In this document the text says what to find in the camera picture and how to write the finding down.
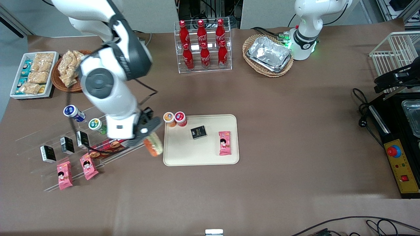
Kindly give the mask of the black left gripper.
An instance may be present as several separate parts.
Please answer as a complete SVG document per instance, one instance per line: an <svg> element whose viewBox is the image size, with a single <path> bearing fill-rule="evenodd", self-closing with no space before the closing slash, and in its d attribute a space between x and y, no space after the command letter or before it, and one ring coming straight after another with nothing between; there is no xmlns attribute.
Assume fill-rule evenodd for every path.
<svg viewBox="0 0 420 236"><path fill-rule="evenodd" d="M420 66L411 64L396 69L393 75L381 75L374 80L374 91L381 93L395 86L418 87L420 85Z"/></svg>

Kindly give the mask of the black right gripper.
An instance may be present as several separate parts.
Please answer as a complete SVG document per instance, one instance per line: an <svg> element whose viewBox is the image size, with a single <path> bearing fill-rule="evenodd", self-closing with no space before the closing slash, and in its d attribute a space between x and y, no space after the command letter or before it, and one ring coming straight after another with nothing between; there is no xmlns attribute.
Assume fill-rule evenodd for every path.
<svg viewBox="0 0 420 236"><path fill-rule="evenodd" d="M126 141L127 147L132 148L143 142L144 145L151 145L150 135L162 127L162 118L154 116L154 111L146 107L140 111L140 117L134 126L135 137Z"/></svg>

